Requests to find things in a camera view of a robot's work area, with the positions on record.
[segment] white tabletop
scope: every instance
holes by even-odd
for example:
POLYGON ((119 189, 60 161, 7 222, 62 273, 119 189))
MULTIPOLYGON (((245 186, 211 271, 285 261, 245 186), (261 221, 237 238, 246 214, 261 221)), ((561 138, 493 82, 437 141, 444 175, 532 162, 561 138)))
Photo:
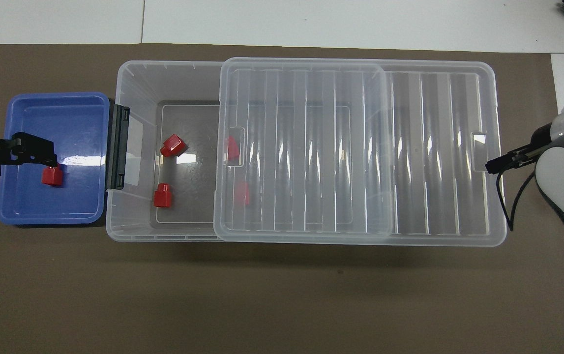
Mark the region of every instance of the white tabletop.
MULTIPOLYGON (((564 15, 560 3, 0 0, 0 43, 161 42, 553 53, 561 107, 564 15)), ((530 136, 525 132, 525 141, 530 136)))

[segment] blue plastic tray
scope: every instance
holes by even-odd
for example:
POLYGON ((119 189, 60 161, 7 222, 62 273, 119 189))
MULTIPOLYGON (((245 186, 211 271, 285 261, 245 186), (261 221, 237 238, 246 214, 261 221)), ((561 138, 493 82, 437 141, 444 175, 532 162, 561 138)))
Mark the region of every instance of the blue plastic tray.
POLYGON ((55 143, 63 185, 41 183, 41 164, 3 166, 0 221, 90 224, 105 202, 109 99, 99 92, 20 94, 8 104, 5 139, 26 132, 55 143))

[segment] brown table mat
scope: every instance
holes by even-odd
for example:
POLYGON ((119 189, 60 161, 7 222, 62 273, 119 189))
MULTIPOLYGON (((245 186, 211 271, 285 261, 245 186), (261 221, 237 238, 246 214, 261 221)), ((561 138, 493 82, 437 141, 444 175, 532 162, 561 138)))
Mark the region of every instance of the brown table mat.
MULTIPOLYGON (((0 137, 16 94, 113 97, 127 60, 235 56, 486 62, 504 151, 557 112, 548 54, 0 45, 0 137)), ((0 353, 564 353, 564 228, 535 184, 515 230, 493 248, 126 244, 0 223, 0 353)))

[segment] clear plastic storage box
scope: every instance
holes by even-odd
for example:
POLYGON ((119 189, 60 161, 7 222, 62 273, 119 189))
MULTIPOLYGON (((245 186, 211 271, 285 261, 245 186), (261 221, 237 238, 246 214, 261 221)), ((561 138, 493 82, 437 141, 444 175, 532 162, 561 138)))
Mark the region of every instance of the clear plastic storage box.
POLYGON ((495 246, 506 235, 484 168, 500 155, 484 63, 127 62, 116 103, 131 110, 124 188, 107 199, 116 240, 495 246), (179 159, 159 154, 172 133, 189 146, 179 159), (172 207, 152 206, 158 183, 173 186, 172 207))

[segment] red block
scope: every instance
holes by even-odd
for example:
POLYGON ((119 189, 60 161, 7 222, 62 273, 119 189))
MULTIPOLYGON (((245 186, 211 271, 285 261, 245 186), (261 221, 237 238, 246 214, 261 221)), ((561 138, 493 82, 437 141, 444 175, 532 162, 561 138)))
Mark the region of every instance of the red block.
POLYGON ((158 208, 169 208, 172 204, 172 193, 170 193, 170 185, 160 183, 153 197, 153 205, 158 208))
POLYGON ((46 167, 41 173, 41 183, 48 184, 49 186, 60 186, 63 184, 63 171, 61 165, 57 167, 46 167))
POLYGON ((227 161, 232 161, 240 157, 240 150, 234 137, 230 135, 227 139, 227 161))
POLYGON ((162 155, 170 157, 172 155, 179 155, 188 148, 183 140, 175 134, 170 135, 168 139, 163 143, 163 147, 160 148, 162 155))

